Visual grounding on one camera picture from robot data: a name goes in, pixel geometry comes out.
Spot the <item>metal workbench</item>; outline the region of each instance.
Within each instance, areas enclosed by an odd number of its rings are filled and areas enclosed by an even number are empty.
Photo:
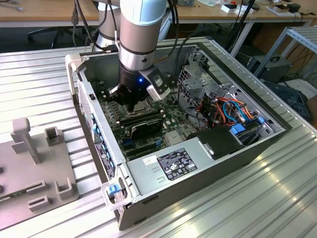
[[[262,73],[262,70],[265,68],[266,64],[271,60],[273,54],[277,50],[277,48],[284,42],[286,39],[286,36],[290,36],[293,38],[293,41],[287,48],[285,49],[285,52],[288,52],[292,47],[294,47],[295,43],[299,43],[313,51],[313,53],[317,54],[317,27],[286,27],[281,35],[277,38],[272,48],[267,53],[266,57],[262,61],[262,63],[259,65],[257,70],[254,72],[254,75],[258,77],[260,73]],[[312,65],[312,67],[305,73],[303,76],[303,79],[305,79],[315,68],[317,67],[317,62]]]
[[[317,132],[217,43],[203,42],[293,130],[250,165],[125,231],[107,209],[100,179],[73,107],[64,57],[90,48],[0,55],[0,142],[11,120],[28,117],[31,134],[64,130],[80,198],[0,232],[0,237],[316,237]],[[164,41],[160,44],[171,44]],[[226,76],[211,66],[220,81]]]

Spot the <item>floor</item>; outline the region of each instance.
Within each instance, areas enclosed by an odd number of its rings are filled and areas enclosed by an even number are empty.
[[[202,33],[201,36],[211,36],[219,44],[224,46],[231,31],[230,26],[231,24],[221,24],[222,30],[219,33],[217,32],[219,27],[213,24],[206,24],[205,32]],[[204,25],[202,24],[198,26],[199,29],[203,29],[203,27]],[[0,28],[0,53],[50,49],[55,37],[55,32],[42,33],[33,37],[34,42],[28,41],[27,33],[38,29],[40,28],[11,28],[10,33],[8,33],[7,28]],[[82,34],[83,32],[80,29],[77,29],[76,33],[83,39],[86,38],[86,35]],[[84,41],[76,42],[78,46],[84,45]],[[72,37],[64,34],[64,36],[59,37],[56,48],[67,48],[73,46]],[[246,63],[249,59],[248,56],[261,54],[263,53],[256,47],[253,47],[252,45],[243,45],[241,53],[238,55],[238,59]]]

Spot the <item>wooden desk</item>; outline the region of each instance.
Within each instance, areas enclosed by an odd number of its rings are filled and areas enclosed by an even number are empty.
[[[308,0],[311,1],[311,5],[316,5],[314,9],[316,8],[317,12],[317,4],[314,4],[313,1],[315,0]],[[310,7],[309,3],[304,1],[305,8]],[[263,21],[301,21],[301,18],[299,16],[284,16],[280,17],[273,12],[269,11],[266,7],[268,5],[259,4],[260,10],[254,11],[253,14],[248,15],[246,18],[246,22],[248,21],[257,21],[257,22],[263,22]],[[198,2],[195,0],[194,7],[185,7],[185,6],[178,6],[178,15],[181,23],[215,23],[215,20],[220,20],[223,22],[224,20],[232,21],[236,20],[237,15],[235,13],[226,13],[223,10],[221,10],[220,5],[215,5],[213,7],[207,6],[203,3]],[[302,21],[308,21],[315,19],[316,16],[313,15],[307,15],[304,16]]]
[[[20,0],[24,11],[17,11],[0,6],[0,27],[48,27],[48,26],[71,26],[71,15],[74,7],[73,0]],[[306,9],[316,10],[316,0],[295,0]],[[99,15],[91,0],[80,0],[83,13],[89,25],[98,25]],[[231,55],[236,56],[244,40],[248,36],[252,26],[256,22],[304,22],[309,26],[317,16],[309,15],[300,17],[280,17],[269,11],[266,6],[259,4],[259,11],[255,11],[246,19],[240,37],[238,38]],[[233,23],[237,15],[227,14],[220,9],[219,5],[209,7],[198,1],[194,7],[178,6],[180,23]]]
[[[23,11],[0,6],[0,27],[71,26],[74,0],[19,0]],[[80,0],[89,25],[98,25],[99,14],[91,0]]]
[[[302,5],[306,9],[315,10],[317,6],[314,3],[316,0],[295,0],[296,3]],[[266,7],[268,5],[259,4],[260,10],[254,11],[253,14],[247,16],[246,25],[237,39],[235,46],[231,51],[233,57],[239,52],[244,40],[248,36],[252,26],[257,22],[304,22],[304,26],[309,26],[317,16],[305,15],[303,19],[299,16],[284,16],[280,17],[269,11]],[[235,13],[226,13],[222,11],[221,6],[215,5],[213,7],[207,6],[195,0],[194,7],[178,7],[178,15],[180,23],[232,23],[235,22],[237,15]]]

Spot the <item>blue connector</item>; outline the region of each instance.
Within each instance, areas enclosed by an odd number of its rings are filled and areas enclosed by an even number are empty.
[[[97,132],[97,124],[94,124],[93,125],[93,133],[96,133]]]
[[[265,119],[263,117],[258,117],[259,123],[263,124],[265,122]]]
[[[233,126],[231,127],[231,129],[230,129],[230,131],[231,131],[234,135],[236,135],[236,134],[238,134],[238,133],[240,133],[240,132],[242,132],[242,131],[244,131],[244,130],[245,130],[245,128],[244,128],[241,124],[233,125]]]
[[[109,185],[106,190],[108,195],[112,196],[121,191],[121,186],[119,184]]]

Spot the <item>warning label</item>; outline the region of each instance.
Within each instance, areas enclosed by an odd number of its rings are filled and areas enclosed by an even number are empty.
[[[161,156],[157,160],[171,181],[197,169],[184,148]]]

